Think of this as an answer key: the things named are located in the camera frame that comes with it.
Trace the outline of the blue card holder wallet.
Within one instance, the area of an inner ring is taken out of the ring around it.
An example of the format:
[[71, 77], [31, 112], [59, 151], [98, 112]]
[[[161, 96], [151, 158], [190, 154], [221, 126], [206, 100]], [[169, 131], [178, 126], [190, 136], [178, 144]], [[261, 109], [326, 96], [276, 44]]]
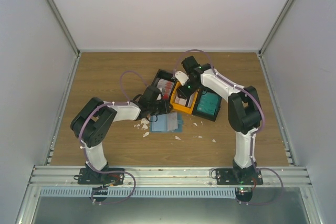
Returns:
[[150, 131], [151, 132], [182, 132], [182, 125], [183, 125], [183, 120], [182, 120], [182, 115], [178, 113], [178, 129], [175, 131], [168, 131], [167, 130], [167, 115], [168, 114], [162, 114], [158, 115], [157, 117], [152, 116], [151, 117], [151, 126], [150, 126]]

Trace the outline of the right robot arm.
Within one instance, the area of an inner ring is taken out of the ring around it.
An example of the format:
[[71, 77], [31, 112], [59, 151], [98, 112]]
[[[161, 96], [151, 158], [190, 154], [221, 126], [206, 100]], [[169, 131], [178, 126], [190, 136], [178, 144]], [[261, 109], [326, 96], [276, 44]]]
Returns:
[[227, 102], [228, 121], [236, 134], [232, 176], [237, 184], [247, 183], [257, 172], [255, 139], [265, 122], [256, 88], [236, 84], [213, 65], [200, 65], [193, 56], [185, 58], [182, 67], [184, 71], [173, 70], [173, 77], [181, 84], [177, 88], [179, 98], [186, 99], [196, 90], [208, 88]]

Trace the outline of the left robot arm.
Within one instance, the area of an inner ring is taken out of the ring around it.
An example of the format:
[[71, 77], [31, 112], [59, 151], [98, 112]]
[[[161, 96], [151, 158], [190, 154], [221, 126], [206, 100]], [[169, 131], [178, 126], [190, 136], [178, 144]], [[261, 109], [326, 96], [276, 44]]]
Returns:
[[169, 100], [163, 98], [159, 88], [148, 86], [127, 102], [106, 102], [93, 97], [75, 116], [70, 124], [91, 170], [90, 178], [96, 184], [108, 179], [108, 162], [104, 156], [102, 141], [114, 122], [139, 121], [168, 114], [173, 110]]

